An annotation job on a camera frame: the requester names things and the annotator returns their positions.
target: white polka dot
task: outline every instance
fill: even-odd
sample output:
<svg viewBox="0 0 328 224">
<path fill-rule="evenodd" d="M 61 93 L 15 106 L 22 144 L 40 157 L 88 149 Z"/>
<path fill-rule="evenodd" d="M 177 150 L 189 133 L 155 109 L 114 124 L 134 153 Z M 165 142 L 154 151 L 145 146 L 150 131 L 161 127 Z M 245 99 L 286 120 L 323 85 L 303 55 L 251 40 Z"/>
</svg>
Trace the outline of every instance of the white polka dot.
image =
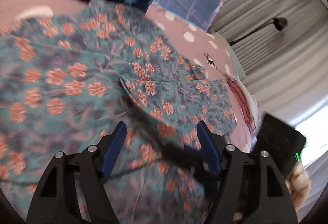
<svg viewBox="0 0 328 224">
<path fill-rule="evenodd" d="M 224 67 L 226 69 L 227 74 L 230 74 L 230 67 L 227 64 Z"/>
<path fill-rule="evenodd" d="M 48 6 L 33 6 L 19 13 L 15 17 L 15 20 L 21 21 L 24 19 L 38 17 L 38 16 L 52 17 L 53 15 L 54 13 L 52 12 L 51 8 Z"/>
<path fill-rule="evenodd" d="M 161 29 L 161 30 L 165 30 L 165 27 L 162 23 L 158 22 L 157 20 L 155 20 L 155 24 Z"/>
<path fill-rule="evenodd" d="M 230 57 L 229 52 L 227 51 L 227 49 L 224 49 L 224 51 L 226 51 L 226 54 L 228 55 L 228 57 Z"/>
<path fill-rule="evenodd" d="M 197 31 L 197 28 L 193 24 L 188 25 L 189 29 L 191 29 L 193 32 Z"/>
<path fill-rule="evenodd" d="M 194 58 L 194 63 L 197 64 L 198 66 L 203 66 L 202 63 L 196 58 Z"/>
<path fill-rule="evenodd" d="M 187 41 L 187 42 L 194 42 L 195 41 L 195 37 L 192 35 L 192 33 L 190 32 L 186 32 L 183 35 L 183 38 Z"/>
<path fill-rule="evenodd" d="M 175 15 L 171 12 L 166 11 L 164 15 L 169 21 L 173 21 L 175 19 Z"/>
<path fill-rule="evenodd" d="M 216 45 L 215 42 L 213 41 L 209 41 L 210 45 L 214 48 L 214 49 L 218 49 L 218 46 Z"/>
<path fill-rule="evenodd" d="M 212 39 L 214 39 L 214 38 L 215 38 L 215 36 L 214 36 L 214 35 L 212 35 L 212 34 L 209 34 L 209 33 L 207 33 L 207 35 L 208 35 L 208 36 L 210 36 Z"/>
</svg>

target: bedsheet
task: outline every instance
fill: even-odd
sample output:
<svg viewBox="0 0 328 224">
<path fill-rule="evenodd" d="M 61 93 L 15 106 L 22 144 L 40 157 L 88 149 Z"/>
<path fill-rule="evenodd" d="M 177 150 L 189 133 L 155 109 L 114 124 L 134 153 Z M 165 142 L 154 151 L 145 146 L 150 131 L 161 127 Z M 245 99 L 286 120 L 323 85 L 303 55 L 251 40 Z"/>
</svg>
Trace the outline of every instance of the bedsheet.
<svg viewBox="0 0 328 224">
<path fill-rule="evenodd" d="M 1 25 L 12 25 L 15 18 L 24 19 L 36 15 L 52 16 L 77 13 L 86 7 L 86 3 L 79 0 L 24 0 L 24 3 L 20 1 L 22 0 L 0 0 Z M 146 15 L 163 30 L 170 43 L 182 56 L 203 65 L 210 80 L 220 79 L 227 84 L 225 76 L 227 71 L 237 76 L 236 64 L 229 49 L 226 51 L 224 42 L 222 43 L 212 34 L 207 34 L 201 29 L 189 25 L 159 5 L 150 5 Z M 208 64 L 205 54 L 209 54 L 215 61 L 218 70 Z M 232 105 L 237 121 L 237 127 L 231 134 L 231 142 L 239 149 L 247 152 L 250 150 L 251 134 L 238 100 L 229 87 L 227 90 L 229 103 Z"/>
<path fill-rule="evenodd" d="M 0 187 L 23 218 L 57 151 L 79 152 L 124 121 L 105 184 L 120 222 L 202 222 L 203 187 L 163 162 L 154 140 L 199 149 L 199 119 L 229 139 L 236 121 L 224 82 L 207 80 L 136 9 L 92 0 L 0 37 Z"/>
</svg>

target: blue gripper pad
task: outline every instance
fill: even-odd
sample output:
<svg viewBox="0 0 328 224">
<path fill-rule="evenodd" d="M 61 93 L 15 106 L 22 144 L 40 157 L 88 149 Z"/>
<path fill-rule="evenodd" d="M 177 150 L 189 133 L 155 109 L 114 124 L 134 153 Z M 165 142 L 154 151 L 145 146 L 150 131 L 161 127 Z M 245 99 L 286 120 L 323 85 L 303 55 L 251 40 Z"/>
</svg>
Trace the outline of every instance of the blue gripper pad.
<svg viewBox="0 0 328 224">
<path fill-rule="evenodd" d="M 197 136 L 202 146 L 201 152 L 203 156 L 205 156 L 209 169 L 212 172 L 219 174 L 222 170 L 220 165 L 220 155 L 212 139 L 210 138 L 210 131 L 203 121 L 197 124 Z"/>
<path fill-rule="evenodd" d="M 107 178 L 112 172 L 118 155 L 121 152 L 126 137 L 125 123 L 122 123 L 119 129 L 114 131 L 112 136 L 114 136 L 114 138 L 110 142 L 110 145 L 103 156 L 103 166 L 101 168 L 101 172 L 104 175 L 104 178 Z"/>
</svg>

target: pink fabric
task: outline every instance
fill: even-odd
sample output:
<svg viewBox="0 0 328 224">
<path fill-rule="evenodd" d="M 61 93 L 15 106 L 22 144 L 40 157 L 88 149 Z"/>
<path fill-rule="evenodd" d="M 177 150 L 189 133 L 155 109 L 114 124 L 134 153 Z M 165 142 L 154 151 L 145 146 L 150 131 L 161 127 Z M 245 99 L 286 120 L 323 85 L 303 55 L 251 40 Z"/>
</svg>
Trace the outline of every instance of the pink fabric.
<svg viewBox="0 0 328 224">
<path fill-rule="evenodd" d="M 250 133 L 253 133 L 255 130 L 254 121 L 251 116 L 251 113 L 249 112 L 245 95 L 243 94 L 241 89 L 238 87 L 238 85 L 229 79 L 228 79 L 228 85 L 229 85 L 230 89 L 232 90 L 232 92 L 235 94 L 235 97 L 239 102 L 240 108 L 243 112 L 244 120 L 250 130 Z"/>
<path fill-rule="evenodd" d="M 181 55 L 195 63 L 199 62 L 207 70 L 209 80 L 220 79 L 225 82 L 230 97 L 229 103 L 232 105 L 237 121 L 237 127 L 231 134 L 231 143 L 240 150 L 249 152 L 251 146 L 250 129 L 244 120 L 240 103 L 228 86 L 227 79 L 224 76 L 227 72 L 236 76 L 233 61 L 224 46 L 213 35 L 190 26 L 177 16 L 167 13 L 165 9 L 158 5 L 150 5 L 146 16 L 163 30 L 169 41 Z M 207 63 L 205 54 L 209 54 L 214 60 L 218 67 L 217 70 Z"/>
</svg>

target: teal floral fabric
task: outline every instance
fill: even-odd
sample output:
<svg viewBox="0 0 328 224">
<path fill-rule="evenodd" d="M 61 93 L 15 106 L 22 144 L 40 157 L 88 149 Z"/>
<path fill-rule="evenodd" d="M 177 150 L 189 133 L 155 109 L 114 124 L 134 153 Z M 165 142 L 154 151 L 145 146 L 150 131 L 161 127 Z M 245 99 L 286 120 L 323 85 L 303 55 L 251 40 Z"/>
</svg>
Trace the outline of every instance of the teal floral fabric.
<svg viewBox="0 0 328 224">
<path fill-rule="evenodd" d="M 124 121 L 105 183 L 120 222 L 204 221 L 203 186 L 165 163 L 156 140 L 200 149 L 200 120 L 229 140 L 236 122 L 223 82 L 206 80 L 142 12 L 117 3 L 92 0 L 74 16 L 2 33 L 0 187 L 23 218 L 56 152 L 80 152 Z M 82 199 L 80 209 L 87 217 Z"/>
</svg>

